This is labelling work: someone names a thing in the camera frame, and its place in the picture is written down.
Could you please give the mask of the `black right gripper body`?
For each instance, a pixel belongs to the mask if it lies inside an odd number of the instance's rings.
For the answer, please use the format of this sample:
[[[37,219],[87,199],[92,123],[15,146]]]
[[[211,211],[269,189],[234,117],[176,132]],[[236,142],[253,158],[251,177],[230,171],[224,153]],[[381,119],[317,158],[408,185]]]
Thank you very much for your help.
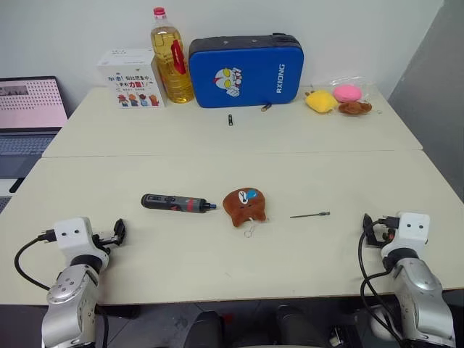
[[[383,248],[391,243],[395,237],[396,231],[399,227],[399,218],[387,216],[379,218],[370,226],[370,232],[374,232],[378,239],[378,247]]]

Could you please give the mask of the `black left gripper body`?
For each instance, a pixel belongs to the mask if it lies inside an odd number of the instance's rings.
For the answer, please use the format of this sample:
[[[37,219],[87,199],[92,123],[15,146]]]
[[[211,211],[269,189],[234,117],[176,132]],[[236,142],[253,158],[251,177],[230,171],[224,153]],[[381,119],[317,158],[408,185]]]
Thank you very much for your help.
[[[97,249],[102,250],[106,254],[110,254],[111,249],[109,246],[117,244],[117,236],[114,234],[113,236],[103,238],[98,234],[94,234],[92,236],[92,242]]]

